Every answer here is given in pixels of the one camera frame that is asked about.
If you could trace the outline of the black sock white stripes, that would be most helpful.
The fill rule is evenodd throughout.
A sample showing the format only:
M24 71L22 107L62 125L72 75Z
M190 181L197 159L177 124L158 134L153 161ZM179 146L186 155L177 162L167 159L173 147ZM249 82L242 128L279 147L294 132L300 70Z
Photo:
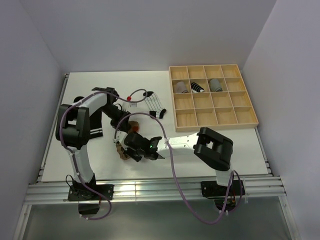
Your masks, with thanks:
M74 103L76 106L76 124L75 131L77 142L83 145L89 139L102 137L102 111L100 110L107 103L106 95L102 93L89 97L76 97Z

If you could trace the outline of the rolled light grey sock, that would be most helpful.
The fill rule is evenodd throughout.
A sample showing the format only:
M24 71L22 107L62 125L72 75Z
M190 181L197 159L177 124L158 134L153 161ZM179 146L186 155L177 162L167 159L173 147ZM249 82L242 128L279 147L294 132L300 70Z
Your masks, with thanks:
M183 81L176 82L173 86L175 94L185 94L189 93L186 84Z

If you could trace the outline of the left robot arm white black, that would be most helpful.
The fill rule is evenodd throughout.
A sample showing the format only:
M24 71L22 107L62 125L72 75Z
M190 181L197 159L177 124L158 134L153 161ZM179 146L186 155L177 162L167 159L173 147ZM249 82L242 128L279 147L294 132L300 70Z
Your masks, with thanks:
M86 200L96 197L98 188L90 183L95 174L91 168L87 143L92 138L92 130L102 127L101 114L110 118L110 125L119 131L128 132L127 120L120 122L129 112L119 109L114 103L119 94L112 87L92 89L92 94L79 97L73 104L62 104L58 109L55 137L70 155L74 180L83 183L79 194Z

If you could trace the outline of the white black striped sock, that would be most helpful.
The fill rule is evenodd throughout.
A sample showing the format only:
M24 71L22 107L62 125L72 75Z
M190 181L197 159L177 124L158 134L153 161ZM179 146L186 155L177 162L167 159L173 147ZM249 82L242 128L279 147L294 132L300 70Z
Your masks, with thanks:
M158 95L154 91L143 93L144 102L149 108L149 114L157 119L163 119L167 110L162 106Z

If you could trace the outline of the rolled black white sock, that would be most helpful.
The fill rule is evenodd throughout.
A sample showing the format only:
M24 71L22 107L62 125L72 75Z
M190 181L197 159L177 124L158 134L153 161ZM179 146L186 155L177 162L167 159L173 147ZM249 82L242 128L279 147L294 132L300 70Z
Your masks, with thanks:
M200 81L191 81L190 82L191 91L193 93L204 93L205 89L203 88Z

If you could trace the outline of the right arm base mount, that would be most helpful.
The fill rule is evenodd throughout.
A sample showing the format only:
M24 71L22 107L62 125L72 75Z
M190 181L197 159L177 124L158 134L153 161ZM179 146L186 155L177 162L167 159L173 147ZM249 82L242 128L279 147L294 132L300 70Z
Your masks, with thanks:
M219 211L222 211L227 191L226 186L220 186L216 181L202 181L200 183L202 197L214 200ZM237 206L237 197L246 194L242 180L233 180L228 191L228 197L224 211L232 211Z

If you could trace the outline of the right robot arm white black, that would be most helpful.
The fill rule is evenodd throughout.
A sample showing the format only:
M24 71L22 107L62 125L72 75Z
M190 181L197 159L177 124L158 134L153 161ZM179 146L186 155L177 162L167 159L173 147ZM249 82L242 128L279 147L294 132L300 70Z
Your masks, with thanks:
M196 156L216 172L216 189L222 195L233 188L231 156L234 142L208 128L198 133L179 137L153 137L147 139L137 132L126 133L119 140L124 152L135 161L152 161L174 156Z

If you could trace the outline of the rolled dark grey sock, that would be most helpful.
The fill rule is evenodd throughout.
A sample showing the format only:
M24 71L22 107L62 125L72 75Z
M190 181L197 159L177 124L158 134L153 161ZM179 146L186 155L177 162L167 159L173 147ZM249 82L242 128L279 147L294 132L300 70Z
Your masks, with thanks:
M212 78L209 80L209 88L211 92L222 92L222 85L217 78Z

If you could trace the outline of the wooden compartment tray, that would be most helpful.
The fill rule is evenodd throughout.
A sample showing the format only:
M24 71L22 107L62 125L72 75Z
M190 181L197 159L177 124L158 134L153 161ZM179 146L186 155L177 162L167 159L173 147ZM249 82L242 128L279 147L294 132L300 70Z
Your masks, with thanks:
M210 79L218 79L222 91L211 92ZM202 127L247 129L259 124L237 64L170 66L169 81L177 132L197 131ZM189 93L174 93L174 85L180 81ZM205 92L192 92L191 81L200 81Z

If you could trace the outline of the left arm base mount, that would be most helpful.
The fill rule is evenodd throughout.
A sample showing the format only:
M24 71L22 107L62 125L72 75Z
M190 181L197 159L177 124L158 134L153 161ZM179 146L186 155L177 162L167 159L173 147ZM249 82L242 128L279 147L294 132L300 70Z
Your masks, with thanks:
M77 182L71 175L65 177L65 182L69 186L67 201L78 202L78 212L80 215L92 217L96 215L101 207L102 195L109 201L113 199L114 185L113 184L97 184L95 176L85 185L94 190L92 192L82 183Z

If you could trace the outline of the beige orange argyle sock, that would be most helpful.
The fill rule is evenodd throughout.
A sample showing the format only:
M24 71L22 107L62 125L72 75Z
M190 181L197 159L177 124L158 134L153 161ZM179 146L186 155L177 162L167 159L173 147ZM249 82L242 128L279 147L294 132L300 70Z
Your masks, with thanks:
M132 120L132 121L129 121L128 124L130 125L130 129L128 131L129 133L132 133L132 132L138 133L139 132L140 126L137 121ZM131 158L127 153L125 153L125 149L122 147L122 145L119 142L117 142L115 144L115 146L116 146L116 151L122 160L125 161L125 160L128 160Z

